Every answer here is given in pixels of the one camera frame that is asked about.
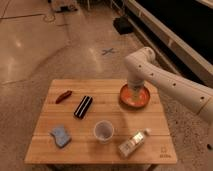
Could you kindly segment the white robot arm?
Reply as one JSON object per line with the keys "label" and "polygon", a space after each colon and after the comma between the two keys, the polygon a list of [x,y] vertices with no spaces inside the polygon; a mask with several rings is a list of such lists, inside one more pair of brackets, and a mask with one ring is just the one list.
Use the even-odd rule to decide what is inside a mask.
{"label": "white robot arm", "polygon": [[156,67],[155,57],[152,48],[143,47],[124,58],[128,86],[137,90],[148,81],[212,124],[213,89]]}

